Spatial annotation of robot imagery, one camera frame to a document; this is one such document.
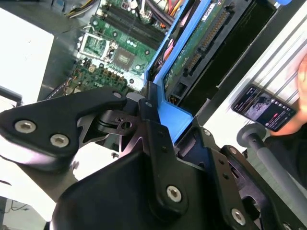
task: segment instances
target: hand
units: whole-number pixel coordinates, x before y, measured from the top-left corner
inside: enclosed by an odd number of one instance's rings
[[[307,117],[307,55],[304,57],[298,69],[297,87],[299,111]]]

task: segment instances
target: green circuit board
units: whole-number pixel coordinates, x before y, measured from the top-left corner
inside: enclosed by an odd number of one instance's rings
[[[123,94],[134,91],[128,87],[128,82],[121,73],[109,71],[102,65],[97,67],[89,59],[85,60],[80,60],[76,65],[72,74],[73,80],[69,84],[70,92],[68,94],[72,91],[86,91],[103,86],[114,87]]]
[[[165,9],[167,6],[166,1],[160,1],[160,0],[155,0],[155,2],[158,4],[158,6],[161,9]],[[135,6],[136,0],[132,0],[132,1],[127,1],[127,0],[102,0],[99,9],[101,9],[102,11],[105,10],[105,7],[108,6],[109,4],[112,4],[118,8],[121,8],[125,11],[127,11],[130,15],[133,15],[134,17],[138,17],[136,14],[136,11],[133,8],[132,5]],[[140,14],[140,18],[142,20],[143,23],[147,24],[151,22],[151,16],[152,13],[150,11],[150,9],[145,5],[144,8],[144,12],[142,12]],[[161,31],[165,31],[165,28],[161,28],[161,26],[159,24],[153,24],[151,25],[155,28],[157,28],[158,30]]]
[[[165,34],[160,23],[149,24],[152,15],[147,8],[140,15],[136,14],[135,3],[136,0],[101,0],[96,14],[85,27],[78,54],[80,61],[90,60],[95,71],[78,63],[73,73],[81,72],[82,76],[69,82],[69,90],[77,92],[110,84],[124,87],[118,89],[121,92],[127,91],[126,88],[142,89],[144,73]]]
[[[155,55],[155,50],[139,42],[135,38],[121,32],[119,29],[109,25],[98,17],[94,17],[93,21],[97,22],[97,25],[93,25],[94,29],[99,32],[102,38],[107,40],[114,40],[118,44],[119,48],[130,52],[135,61],[133,62],[130,70],[135,72],[137,75],[144,73],[145,68],[148,66],[150,61]],[[99,44],[91,44],[95,49]]]
[[[183,49],[181,50],[178,58],[172,65],[169,72],[163,79],[165,92],[168,89],[168,86],[172,83],[172,81],[180,74],[183,70],[186,62],[193,58],[195,53],[196,46],[199,45],[199,42],[203,39],[203,36],[206,34],[209,26],[215,19],[216,15],[219,13],[220,9],[223,7],[223,3],[225,0],[219,1],[219,3],[212,3],[206,13],[204,14],[202,20],[197,25],[194,33],[191,35],[188,42],[185,44]]]

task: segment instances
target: hole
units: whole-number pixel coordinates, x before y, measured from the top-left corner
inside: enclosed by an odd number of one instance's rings
[[[236,217],[238,218],[238,220],[242,220],[241,216],[236,212]]]
[[[198,166],[202,167],[203,169],[205,168],[205,164],[203,162],[199,163]]]
[[[242,200],[243,206],[249,217],[255,221],[260,217],[260,208],[251,196],[246,196]]]
[[[124,122],[123,124],[121,124],[120,127],[121,127],[122,129],[124,129],[124,130],[127,130],[127,129],[131,128],[131,126],[132,126],[131,122],[126,121],[126,122]]]
[[[22,129],[30,129],[32,126],[31,126],[30,123],[24,123],[24,124],[20,125],[20,127],[21,127]]]
[[[64,143],[64,138],[56,138],[54,141],[56,143],[63,144]]]
[[[165,153],[167,152],[167,149],[166,149],[166,147],[165,147],[165,146],[162,146],[162,148],[161,148],[161,149],[162,149],[162,152],[165,152]]]
[[[224,177],[226,180],[229,180],[229,176],[228,176],[226,173],[223,173],[223,177]]]
[[[171,190],[171,194],[172,194],[173,197],[178,196],[177,191],[175,191],[174,189]]]
[[[234,176],[234,178],[235,178],[235,179],[238,179],[238,178],[239,178],[239,176],[238,176],[238,174],[236,173],[236,169],[235,169],[235,167],[231,167],[231,168],[230,168],[230,170],[231,170],[232,175]]]

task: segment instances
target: ram slot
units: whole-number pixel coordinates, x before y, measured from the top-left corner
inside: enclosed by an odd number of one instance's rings
[[[111,15],[108,15],[107,17],[104,18],[104,21],[111,26],[118,28],[120,31],[124,32],[125,34],[134,37],[136,40],[142,42],[144,45],[157,50],[160,46],[160,43],[153,40],[152,38],[145,37],[143,34],[131,30],[127,25],[123,24],[121,21],[118,21],[116,18],[112,17]]]
[[[157,42],[161,43],[165,37],[164,33],[154,28],[151,25],[143,24],[137,17],[132,16],[127,11],[116,7],[108,7],[108,15],[112,14],[114,17],[117,17],[123,24],[132,28],[133,30],[138,31],[139,33],[146,34],[147,37],[150,37]]]

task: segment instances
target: motherboard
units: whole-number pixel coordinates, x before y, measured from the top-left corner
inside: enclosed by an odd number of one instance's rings
[[[166,28],[135,0],[102,0],[79,38],[78,61],[64,94],[105,85],[138,92]]]

